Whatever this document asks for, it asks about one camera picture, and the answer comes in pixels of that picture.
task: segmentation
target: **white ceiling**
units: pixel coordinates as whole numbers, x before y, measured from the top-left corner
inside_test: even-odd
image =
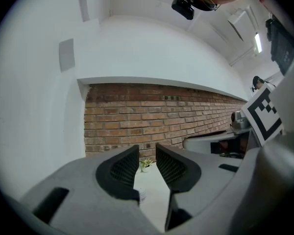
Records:
[[[111,15],[147,17],[174,25],[201,38],[219,52],[236,70],[250,69],[270,58],[265,21],[269,13],[258,0],[238,0],[222,5],[217,11],[195,9],[192,21],[172,10],[173,0],[111,0]],[[255,55],[254,39],[243,42],[228,22],[229,16],[239,10],[249,10],[251,20],[261,37],[263,52]]]

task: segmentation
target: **ceiling light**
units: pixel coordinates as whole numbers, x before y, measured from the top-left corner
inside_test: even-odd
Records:
[[[258,48],[258,53],[260,53],[263,51],[263,49],[261,48],[260,36],[258,33],[256,33],[255,40]]]

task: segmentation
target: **brick wall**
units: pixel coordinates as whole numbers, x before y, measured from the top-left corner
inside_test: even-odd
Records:
[[[189,136],[227,129],[243,101],[206,91],[147,84],[92,85],[85,108],[86,155],[138,144],[155,159],[157,143],[183,148]]]

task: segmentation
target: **small plant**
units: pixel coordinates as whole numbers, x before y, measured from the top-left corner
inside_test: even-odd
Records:
[[[140,161],[140,165],[142,168],[149,167],[152,163],[153,161],[151,159],[145,159]]]

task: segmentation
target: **white desk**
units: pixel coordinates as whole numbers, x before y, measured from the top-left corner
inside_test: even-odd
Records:
[[[150,172],[136,174],[134,188],[145,189],[146,198],[140,204],[140,209],[160,232],[164,232],[170,190],[163,180],[156,163],[152,164]]]

